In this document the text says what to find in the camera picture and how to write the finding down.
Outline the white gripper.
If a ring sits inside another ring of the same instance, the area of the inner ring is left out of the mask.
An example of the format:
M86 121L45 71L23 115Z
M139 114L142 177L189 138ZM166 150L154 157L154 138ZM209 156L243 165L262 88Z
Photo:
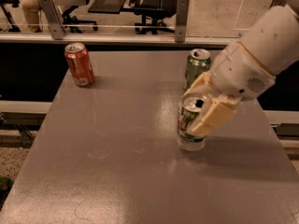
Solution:
M231 43L217 55L210 72L211 75L202 73L184 93L184 96L207 97L215 94L213 85L225 93L212 97L190 127L190 134L200 137L213 132L235 115L241 97L234 96L254 99L272 87L276 80L276 76L258 65L239 42Z

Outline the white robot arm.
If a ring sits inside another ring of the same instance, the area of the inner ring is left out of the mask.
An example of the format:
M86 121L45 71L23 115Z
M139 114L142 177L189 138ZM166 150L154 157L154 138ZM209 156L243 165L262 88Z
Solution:
M204 137L227 122L238 104L260 96L298 60L299 0L274 6L214 59L187 90L204 100L187 133Z

